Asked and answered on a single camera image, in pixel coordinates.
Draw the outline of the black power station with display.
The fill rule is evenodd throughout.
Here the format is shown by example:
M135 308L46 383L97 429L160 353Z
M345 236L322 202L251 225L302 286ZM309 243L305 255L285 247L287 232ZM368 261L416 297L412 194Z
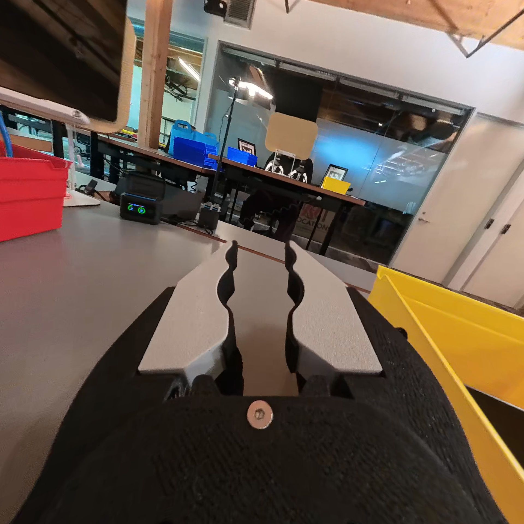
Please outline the black power station with display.
M130 172L116 187L120 197L120 218L157 225L180 223L196 218L204 195L166 183L156 175Z

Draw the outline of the wooden table with black legs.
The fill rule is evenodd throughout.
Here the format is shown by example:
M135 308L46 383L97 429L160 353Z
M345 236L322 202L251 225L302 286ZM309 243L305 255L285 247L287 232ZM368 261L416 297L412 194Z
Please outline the wooden table with black legs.
M222 206L225 197L231 193L233 182L236 182L239 186L265 190L298 201L301 204L308 204L324 211L333 212L334 216L319 250L319 255L321 256L326 255L337 223L344 211L351 206L364 206L366 204L365 200L358 199L354 196L338 194L228 158L222 159L213 154L209 154L208 157L216 159L218 161L218 167L213 177L210 177L212 186L206 189L206 194L213 198L218 183L225 181L224 197L221 200Z
M91 152L103 156L109 180L114 184L117 175L140 171L188 191L209 193L213 186L214 170L174 159L158 149L139 147L130 141L97 134Z

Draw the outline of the small yellow bin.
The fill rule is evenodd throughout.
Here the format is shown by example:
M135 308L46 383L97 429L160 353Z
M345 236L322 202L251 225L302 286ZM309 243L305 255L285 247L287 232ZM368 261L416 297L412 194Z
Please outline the small yellow bin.
M326 176L322 181L321 188L333 193L345 195L352 190L351 183L337 178Z

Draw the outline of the wooden post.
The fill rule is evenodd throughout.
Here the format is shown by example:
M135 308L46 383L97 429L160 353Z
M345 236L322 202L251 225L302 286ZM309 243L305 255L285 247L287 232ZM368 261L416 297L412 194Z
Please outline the wooden post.
M142 44L139 147L158 149L173 1L147 1Z

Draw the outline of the white door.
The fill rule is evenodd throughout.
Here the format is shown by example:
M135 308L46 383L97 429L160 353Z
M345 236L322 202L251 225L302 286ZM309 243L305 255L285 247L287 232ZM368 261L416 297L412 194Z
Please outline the white door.
M523 125L476 113L388 266L441 283L523 161Z
M523 311L523 161L442 285L488 303Z

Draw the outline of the white printed sign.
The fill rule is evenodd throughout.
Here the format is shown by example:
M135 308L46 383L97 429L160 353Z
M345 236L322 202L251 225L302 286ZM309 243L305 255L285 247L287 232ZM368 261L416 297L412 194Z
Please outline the white printed sign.
M335 212L303 204L293 234L308 240L315 229L312 241L321 243L325 239L334 216Z

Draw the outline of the grey wall vent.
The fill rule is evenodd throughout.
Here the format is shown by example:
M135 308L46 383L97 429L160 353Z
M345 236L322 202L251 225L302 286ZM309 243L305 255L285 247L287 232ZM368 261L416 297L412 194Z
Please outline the grey wall vent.
M240 28L251 29L256 1L226 1L224 22Z

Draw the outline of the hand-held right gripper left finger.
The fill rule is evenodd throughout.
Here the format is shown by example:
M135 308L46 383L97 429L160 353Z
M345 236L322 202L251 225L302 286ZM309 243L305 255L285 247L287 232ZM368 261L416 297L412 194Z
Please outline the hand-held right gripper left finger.
M141 374L175 374L192 386L209 376L225 395L244 393L243 360L227 303L235 291L238 243L222 244L175 286L138 366Z

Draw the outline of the stack of blue bins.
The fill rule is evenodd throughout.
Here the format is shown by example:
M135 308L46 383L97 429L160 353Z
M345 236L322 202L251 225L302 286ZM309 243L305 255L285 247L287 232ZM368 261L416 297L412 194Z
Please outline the stack of blue bins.
M217 160L209 157L218 155L218 147L205 142L172 136L168 153L176 160L198 167L216 170L218 166Z

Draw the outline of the wooden shelf with metal bracket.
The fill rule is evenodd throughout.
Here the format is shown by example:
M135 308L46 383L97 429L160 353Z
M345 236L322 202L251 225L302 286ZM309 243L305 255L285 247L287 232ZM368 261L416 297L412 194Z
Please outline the wooden shelf with metal bracket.
M316 1L437 30L466 55L488 43L523 50L523 1Z

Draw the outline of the small black charger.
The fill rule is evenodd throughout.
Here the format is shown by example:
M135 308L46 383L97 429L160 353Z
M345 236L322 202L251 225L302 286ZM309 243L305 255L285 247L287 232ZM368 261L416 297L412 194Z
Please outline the small black charger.
M213 202L202 204L197 220L197 227L213 234L217 227L220 217L220 205Z

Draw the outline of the beige board on white stand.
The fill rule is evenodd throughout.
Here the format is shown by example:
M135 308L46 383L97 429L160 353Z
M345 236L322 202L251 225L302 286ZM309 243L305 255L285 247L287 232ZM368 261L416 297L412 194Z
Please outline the beige board on white stand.
M266 127L265 147L274 153L272 173L280 167L280 157L292 158L291 169L297 159L307 160L318 135L316 122L273 112Z

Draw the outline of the dark monitor with beige rim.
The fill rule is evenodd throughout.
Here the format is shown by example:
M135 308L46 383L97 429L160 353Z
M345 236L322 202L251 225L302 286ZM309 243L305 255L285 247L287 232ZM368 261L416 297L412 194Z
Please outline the dark monitor with beige rim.
M1 87L75 108L108 134L128 121L136 36L127 1L1 1Z

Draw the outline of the glass partition window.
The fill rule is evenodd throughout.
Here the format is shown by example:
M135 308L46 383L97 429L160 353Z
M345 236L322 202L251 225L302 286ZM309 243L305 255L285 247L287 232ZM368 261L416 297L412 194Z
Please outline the glass partition window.
M273 112L316 122L309 159L311 185L320 187L329 164L348 168L351 206L337 223L325 256L361 268L387 265L462 132L471 109L329 69L219 43L210 90L206 131L220 140L233 89L240 76L227 148L241 138L256 145L257 166L273 153L265 147ZM303 204L233 182L226 204L234 225L273 239L292 239L319 253L322 243L293 234Z

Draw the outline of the black tripod light stand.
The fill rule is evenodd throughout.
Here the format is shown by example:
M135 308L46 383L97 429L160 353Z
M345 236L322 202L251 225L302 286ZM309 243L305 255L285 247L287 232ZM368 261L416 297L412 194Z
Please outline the black tripod light stand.
M238 98L239 91L241 89L241 87L240 87L241 81L242 81L242 78L240 76L232 77L232 78L230 78L230 81L229 81L230 86L233 89L233 91L232 91L233 96L232 96L231 105L230 105L230 107L229 107L229 109L228 109L228 111L226 113L226 115L227 115L227 124L226 124L225 134L224 134L223 141L222 141L222 147L221 147L220 154L219 154L218 164L217 164L217 167L216 167L216 170L215 170L215 175L214 175L214 178L213 178L213 185L212 185L211 195L210 195L210 201L211 201L212 204L215 203L215 193L216 193L216 189L217 189L217 186L218 186L218 183L219 183L219 176L220 176L220 173L221 173L221 167L222 167L224 153L225 153L225 149L226 149L227 137L228 137L228 134L229 134L229 131L230 131L230 127L231 127L232 116L233 116L233 111L234 111L234 105L235 105L235 102L236 102L236 100Z

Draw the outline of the yellow plastic bin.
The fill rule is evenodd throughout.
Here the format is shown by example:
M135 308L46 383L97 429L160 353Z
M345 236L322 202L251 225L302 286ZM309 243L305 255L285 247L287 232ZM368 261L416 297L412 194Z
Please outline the yellow plastic bin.
M523 523L523 318L380 266L370 303L432 370L509 523Z

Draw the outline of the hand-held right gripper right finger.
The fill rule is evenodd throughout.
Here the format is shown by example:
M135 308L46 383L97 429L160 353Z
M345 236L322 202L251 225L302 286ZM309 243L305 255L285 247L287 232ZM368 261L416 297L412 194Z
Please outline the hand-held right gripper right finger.
M285 361L298 392L316 376L326 380L328 389L345 376L381 376L383 367L350 292L357 299L363 296L294 241L285 245L285 268L293 302Z

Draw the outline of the small blue bin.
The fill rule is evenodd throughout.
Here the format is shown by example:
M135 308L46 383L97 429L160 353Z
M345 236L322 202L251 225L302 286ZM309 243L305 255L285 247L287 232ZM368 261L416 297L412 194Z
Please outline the small blue bin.
M233 147L227 148L227 159L251 167L256 167L258 161L256 155L251 154L248 151L240 150Z

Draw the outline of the red plastic bin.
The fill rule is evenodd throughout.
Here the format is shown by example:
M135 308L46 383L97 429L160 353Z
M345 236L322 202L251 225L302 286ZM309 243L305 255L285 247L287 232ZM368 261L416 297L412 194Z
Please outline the red plastic bin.
M1 142L1 241L60 229L71 162Z

